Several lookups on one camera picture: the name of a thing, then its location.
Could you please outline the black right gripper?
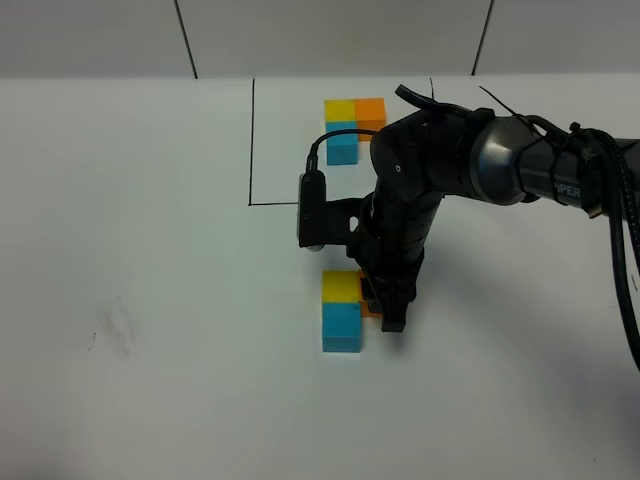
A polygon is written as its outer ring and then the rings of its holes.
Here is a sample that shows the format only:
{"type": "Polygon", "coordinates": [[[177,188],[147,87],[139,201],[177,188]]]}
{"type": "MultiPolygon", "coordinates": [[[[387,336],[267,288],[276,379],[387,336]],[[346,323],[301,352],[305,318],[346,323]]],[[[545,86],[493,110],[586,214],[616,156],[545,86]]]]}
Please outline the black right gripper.
{"type": "Polygon", "coordinates": [[[325,204],[324,242],[345,246],[364,271],[360,301],[378,301],[383,332],[404,331],[408,306],[417,296],[424,244],[442,198],[428,192],[405,202],[377,189],[364,198],[325,204]]]}

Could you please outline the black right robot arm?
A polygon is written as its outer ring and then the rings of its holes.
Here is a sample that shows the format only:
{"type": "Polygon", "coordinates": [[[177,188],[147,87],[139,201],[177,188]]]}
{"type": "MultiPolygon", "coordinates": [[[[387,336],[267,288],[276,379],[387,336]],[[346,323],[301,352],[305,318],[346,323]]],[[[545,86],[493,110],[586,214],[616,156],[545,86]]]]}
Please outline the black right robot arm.
{"type": "Polygon", "coordinates": [[[639,248],[638,141],[578,124],[562,130],[536,115],[471,110],[405,86],[396,93],[414,112],[371,133],[372,193],[329,200],[318,151],[310,149],[299,183],[300,246],[344,246],[364,273],[365,299],[383,330],[399,333],[444,197],[500,206],[546,198],[608,217],[614,285],[635,339],[625,254],[639,248]]]}

